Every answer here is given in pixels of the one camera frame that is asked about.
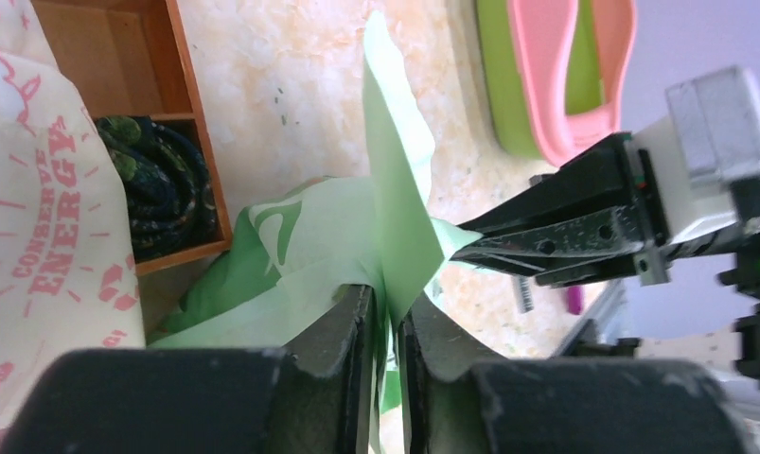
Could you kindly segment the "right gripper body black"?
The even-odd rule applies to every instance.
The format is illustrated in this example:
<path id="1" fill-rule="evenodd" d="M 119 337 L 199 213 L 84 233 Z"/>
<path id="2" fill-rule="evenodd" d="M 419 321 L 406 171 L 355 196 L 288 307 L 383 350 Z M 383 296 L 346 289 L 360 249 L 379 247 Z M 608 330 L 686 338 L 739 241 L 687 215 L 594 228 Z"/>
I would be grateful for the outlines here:
<path id="1" fill-rule="evenodd" d="M 646 148 L 617 132 L 461 225 L 480 238 L 455 260 L 564 288 L 636 276 L 668 282 L 669 240 Z"/>

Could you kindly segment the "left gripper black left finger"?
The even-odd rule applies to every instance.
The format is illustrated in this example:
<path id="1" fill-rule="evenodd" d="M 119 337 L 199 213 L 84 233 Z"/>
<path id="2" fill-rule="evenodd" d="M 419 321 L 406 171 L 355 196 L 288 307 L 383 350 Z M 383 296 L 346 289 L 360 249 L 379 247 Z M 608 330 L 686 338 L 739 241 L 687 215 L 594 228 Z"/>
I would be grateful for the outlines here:
<path id="1" fill-rule="evenodd" d="M 58 358 L 4 453 L 363 453 L 374 292 L 351 286 L 282 347 L 93 349 Z"/>

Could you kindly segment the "green cat litter bag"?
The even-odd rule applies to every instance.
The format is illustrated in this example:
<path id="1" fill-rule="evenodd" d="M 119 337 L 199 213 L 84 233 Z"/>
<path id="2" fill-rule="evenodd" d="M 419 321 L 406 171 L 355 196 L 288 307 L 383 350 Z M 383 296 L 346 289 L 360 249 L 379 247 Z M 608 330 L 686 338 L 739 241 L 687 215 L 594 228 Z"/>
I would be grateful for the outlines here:
<path id="1" fill-rule="evenodd" d="M 476 234 L 431 217 L 435 142 L 382 13 L 363 33 L 366 177 L 325 177 L 244 208 L 231 248 L 151 335 L 151 348 L 279 346 L 310 327 L 350 285 L 371 287 L 379 317 L 369 392 L 369 450 L 381 452 L 390 333 Z"/>

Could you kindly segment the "magenta plastic litter scoop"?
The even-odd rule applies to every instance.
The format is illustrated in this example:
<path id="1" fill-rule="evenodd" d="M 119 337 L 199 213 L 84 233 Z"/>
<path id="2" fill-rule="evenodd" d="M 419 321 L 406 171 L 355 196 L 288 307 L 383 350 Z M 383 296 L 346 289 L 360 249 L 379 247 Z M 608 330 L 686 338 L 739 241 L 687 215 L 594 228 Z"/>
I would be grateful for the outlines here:
<path id="1" fill-rule="evenodd" d="M 581 315 L 584 310 L 585 298 L 582 286 L 572 286 L 566 289 L 566 309 L 570 314 Z"/>

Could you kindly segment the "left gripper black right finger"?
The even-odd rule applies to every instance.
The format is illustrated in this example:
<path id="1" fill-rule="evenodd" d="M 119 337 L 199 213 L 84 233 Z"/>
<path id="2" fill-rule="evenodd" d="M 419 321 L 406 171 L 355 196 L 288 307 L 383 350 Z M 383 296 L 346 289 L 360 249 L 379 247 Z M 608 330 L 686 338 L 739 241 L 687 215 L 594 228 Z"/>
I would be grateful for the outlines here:
<path id="1" fill-rule="evenodd" d="M 511 359 L 428 298 L 398 325 L 410 453 L 752 453 L 717 381 L 683 360 Z"/>

